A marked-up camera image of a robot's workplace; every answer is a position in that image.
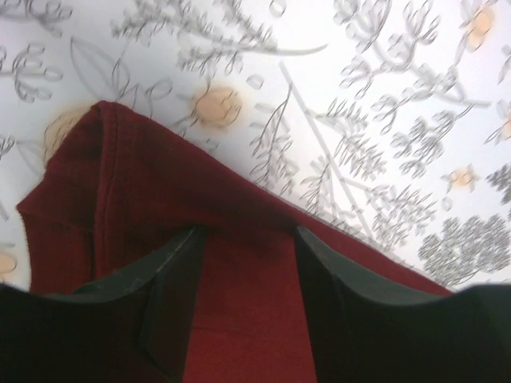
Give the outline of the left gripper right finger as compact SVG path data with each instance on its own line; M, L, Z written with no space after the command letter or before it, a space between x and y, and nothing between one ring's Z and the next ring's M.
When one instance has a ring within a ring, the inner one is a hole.
M509 381L509 286L446 297L415 290L303 227L295 253L318 381Z

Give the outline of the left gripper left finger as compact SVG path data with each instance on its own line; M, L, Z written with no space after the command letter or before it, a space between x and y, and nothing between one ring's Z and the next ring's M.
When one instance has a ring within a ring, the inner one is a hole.
M2 285L2 381L182 381L205 237L182 231L71 294Z

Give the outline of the dark red t shirt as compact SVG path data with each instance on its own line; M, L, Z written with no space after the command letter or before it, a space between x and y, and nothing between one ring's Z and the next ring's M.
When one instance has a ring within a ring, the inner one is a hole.
M95 104L18 205L34 293L69 293L208 229L187 382L313 382L293 234L308 228L395 282L446 289L237 175L123 105Z

